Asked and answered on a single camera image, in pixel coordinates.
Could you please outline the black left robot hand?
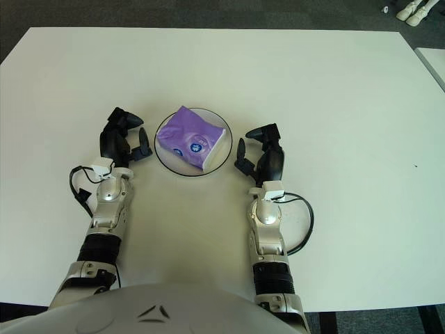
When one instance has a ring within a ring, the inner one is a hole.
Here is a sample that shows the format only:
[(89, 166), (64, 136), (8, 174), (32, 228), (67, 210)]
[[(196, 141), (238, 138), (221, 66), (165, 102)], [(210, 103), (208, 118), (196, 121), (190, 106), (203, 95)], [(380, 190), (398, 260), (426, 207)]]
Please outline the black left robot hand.
[[(152, 155), (149, 139), (142, 127), (143, 120), (119, 107), (114, 108), (99, 136), (100, 154), (112, 159), (116, 168), (128, 168), (130, 161), (140, 161)], [(139, 128), (139, 146), (130, 148), (127, 135)]]

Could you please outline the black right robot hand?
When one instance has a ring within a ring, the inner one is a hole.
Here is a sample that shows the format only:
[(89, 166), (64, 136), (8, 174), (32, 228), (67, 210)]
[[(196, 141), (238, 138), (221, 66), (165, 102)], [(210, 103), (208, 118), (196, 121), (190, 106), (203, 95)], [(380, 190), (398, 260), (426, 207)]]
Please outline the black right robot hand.
[(234, 166), (244, 175), (250, 176), (257, 187), (264, 182), (281, 181), (284, 170), (284, 151), (280, 146), (280, 133), (276, 123), (264, 125), (249, 131), (246, 138), (261, 143), (262, 156), (257, 164), (245, 157), (245, 141), (240, 138), (236, 151)]

